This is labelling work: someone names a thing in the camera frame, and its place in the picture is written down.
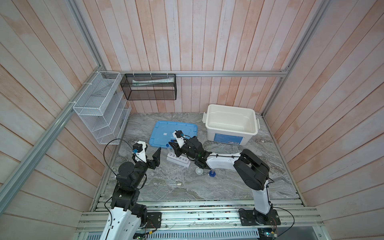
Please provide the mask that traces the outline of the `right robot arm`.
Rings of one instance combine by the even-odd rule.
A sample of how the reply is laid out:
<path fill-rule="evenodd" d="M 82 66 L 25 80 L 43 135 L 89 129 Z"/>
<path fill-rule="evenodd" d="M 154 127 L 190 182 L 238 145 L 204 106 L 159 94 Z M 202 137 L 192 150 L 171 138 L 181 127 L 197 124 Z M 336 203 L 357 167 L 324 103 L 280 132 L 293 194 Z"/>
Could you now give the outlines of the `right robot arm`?
<path fill-rule="evenodd" d="M 217 154 L 204 150 L 196 136 L 186 138 L 182 131 L 174 131 L 173 137 L 175 139 L 169 145 L 176 158 L 184 155 L 200 169 L 236 171 L 245 185 L 253 191 L 255 214 L 264 217 L 271 212 L 272 204 L 267 190 L 270 167 L 252 151 L 244 149 L 236 154 Z"/>

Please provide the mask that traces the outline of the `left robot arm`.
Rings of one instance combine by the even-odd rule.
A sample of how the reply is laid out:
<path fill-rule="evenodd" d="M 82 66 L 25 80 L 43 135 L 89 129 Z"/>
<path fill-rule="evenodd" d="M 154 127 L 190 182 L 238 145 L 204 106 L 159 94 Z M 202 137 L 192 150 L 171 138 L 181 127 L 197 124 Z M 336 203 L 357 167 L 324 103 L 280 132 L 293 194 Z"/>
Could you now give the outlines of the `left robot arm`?
<path fill-rule="evenodd" d="M 110 197 L 109 217 L 101 235 L 102 240 L 143 240 L 155 233 L 155 226 L 161 220 L 148 218 L 147 206 L 138 204 L 139 186 L 146 183 L 147 170 L 156 169 L 160 165 L 161 148 L 158 148 L 151 159 L 146 156 L 147 145 L 138 141 L 133 145 L 132 161 L 122 163 L 115 174 L 117 184 Z"/>

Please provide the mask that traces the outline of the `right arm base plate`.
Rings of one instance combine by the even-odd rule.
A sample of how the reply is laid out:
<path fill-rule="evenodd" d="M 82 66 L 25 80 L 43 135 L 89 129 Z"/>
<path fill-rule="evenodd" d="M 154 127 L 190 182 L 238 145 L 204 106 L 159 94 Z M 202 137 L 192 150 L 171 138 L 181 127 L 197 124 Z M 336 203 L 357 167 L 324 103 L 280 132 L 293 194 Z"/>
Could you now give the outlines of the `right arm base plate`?
<path fill-rule="evenodd" d="M 281 220 L 278 215 L 278 212 L 275 209 L 270 209 L 270 211 L 264 215 L 255 209 L 245 210 L 239 209 L 239 218 L 242 226 L 279 226 L 281 225 Z"/>

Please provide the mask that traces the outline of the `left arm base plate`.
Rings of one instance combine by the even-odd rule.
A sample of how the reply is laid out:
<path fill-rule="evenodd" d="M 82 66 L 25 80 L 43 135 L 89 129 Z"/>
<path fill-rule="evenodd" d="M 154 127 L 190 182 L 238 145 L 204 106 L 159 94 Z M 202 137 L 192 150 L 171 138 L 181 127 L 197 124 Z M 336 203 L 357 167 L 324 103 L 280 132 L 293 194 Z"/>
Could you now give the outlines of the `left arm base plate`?
<path fill-rule="evenodd" d="M 143 227 L 159 229 L 161 227 L 161 223 L 161 212 L 149 212 L 146 217 L 142 217 L 140 215 L 130 215 L 124 229 L 137 230 L 138 228 Z"/>

